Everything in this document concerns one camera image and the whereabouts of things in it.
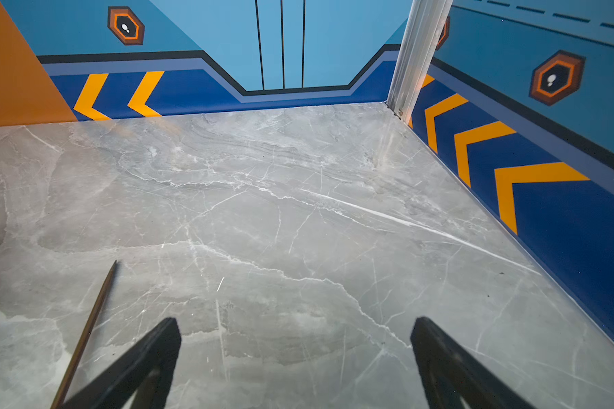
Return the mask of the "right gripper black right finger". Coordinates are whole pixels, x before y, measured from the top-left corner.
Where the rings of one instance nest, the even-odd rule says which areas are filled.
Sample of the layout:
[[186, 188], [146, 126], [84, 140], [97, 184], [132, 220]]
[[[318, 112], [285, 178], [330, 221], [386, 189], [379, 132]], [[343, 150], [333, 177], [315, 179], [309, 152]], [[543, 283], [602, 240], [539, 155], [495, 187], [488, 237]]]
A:
[[410, 340], [429, 407], [532, 407], [429, 318], [416, 319]]

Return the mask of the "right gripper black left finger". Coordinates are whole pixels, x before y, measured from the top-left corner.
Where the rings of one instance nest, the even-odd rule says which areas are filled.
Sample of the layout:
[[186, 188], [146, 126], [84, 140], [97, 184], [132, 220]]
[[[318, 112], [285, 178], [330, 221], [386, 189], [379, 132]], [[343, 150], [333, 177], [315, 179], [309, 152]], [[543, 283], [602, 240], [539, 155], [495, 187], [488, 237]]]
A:
[[167, 317], [62, 408], [164, 408], [170, 394], [182, 337]]

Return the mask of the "yellow black handled screwdriver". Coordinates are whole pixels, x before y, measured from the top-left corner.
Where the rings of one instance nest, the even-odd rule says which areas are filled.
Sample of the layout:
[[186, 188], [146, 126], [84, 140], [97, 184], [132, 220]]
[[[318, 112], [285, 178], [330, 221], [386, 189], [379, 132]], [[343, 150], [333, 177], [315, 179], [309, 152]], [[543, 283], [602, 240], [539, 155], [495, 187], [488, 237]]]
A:
[[77, 345], [73, 351], [73, 355], [69, 361], [68, 367], [64, 373], [64, 376], [61, 380], [60, 386], [56, 392], [55, 398], [51, 403], [51, 409], [58, 409], [65, 402], [68, 390], [70, 389], [74, 375], [78, 369], [79, 363], [82, 360], [83, 353], [85, 352], [86, 346], [90, 340], [93, 329], [97, 323], [97, 319], [99, 318], [100, 313], [102, 312], [102, 308], [107, 300], [109, 292], [114, 283], [114, 278], [116, 276], [116, 271], [118, 268], [119, 262], [117, 260], [114, 261], [111, 268], [109, 269], [105, 280], [102, 283], [102, 287], [97, 295], [97, 299], [93, 304], [91, 312], [87, 321], [85, 322], [85, 326], [80, 335], [80, 338], [77, 342]]

